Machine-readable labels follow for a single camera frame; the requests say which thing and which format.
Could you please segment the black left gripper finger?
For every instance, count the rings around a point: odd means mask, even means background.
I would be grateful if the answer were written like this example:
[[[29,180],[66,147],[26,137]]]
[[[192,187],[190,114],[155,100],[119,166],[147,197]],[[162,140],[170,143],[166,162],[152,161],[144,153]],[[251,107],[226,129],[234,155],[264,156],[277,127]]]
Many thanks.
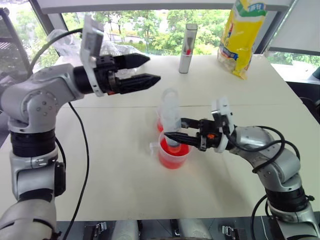
[[[150,57],[140,53],[131,53],[114,57],[114,62],[118,70],[138,68],[149,60]]]
[[[119,80],[119,93],[128,94],[147,90],[159,82],[160,79],[160,76],[149,73],[143,73],[134,75],[130,78],[121,79]]]

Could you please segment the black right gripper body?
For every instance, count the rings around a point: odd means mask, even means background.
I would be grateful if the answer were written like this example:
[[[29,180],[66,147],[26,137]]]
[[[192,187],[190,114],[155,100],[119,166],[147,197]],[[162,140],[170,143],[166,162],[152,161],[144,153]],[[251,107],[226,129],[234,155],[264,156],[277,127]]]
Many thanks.
[[[201,119],[198,124],[199,132],[196,137],[199,140],[197,148],[205,152],[209,148],[217,148],[222,140],[222,133],[219,132],[217,124],[213,120]]]

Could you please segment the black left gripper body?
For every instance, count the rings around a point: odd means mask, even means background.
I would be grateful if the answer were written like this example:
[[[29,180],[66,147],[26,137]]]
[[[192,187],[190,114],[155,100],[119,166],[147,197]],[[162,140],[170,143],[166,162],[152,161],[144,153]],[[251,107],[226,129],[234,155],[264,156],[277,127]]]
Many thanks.
[[[120,69],[121,56],[102,55],[96,59],[94,74],[100,90],[104,94],[120,94],[119,78],[115,73]]]

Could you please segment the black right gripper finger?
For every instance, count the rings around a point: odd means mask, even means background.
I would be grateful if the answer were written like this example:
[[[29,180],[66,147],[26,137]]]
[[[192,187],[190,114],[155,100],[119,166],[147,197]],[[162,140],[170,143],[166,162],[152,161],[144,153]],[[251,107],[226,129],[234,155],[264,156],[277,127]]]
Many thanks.
[[[195,136],[189,136],[187,133],[182,132],[165,132],[164,135],[169,139],[176,141],[180,144],[185,144],[198,148],[200,139]]]
[[[181,118],[181,127],[184,129],[192,128],[192,129],[199,129],[200,128],[200,121],[191,118]]]

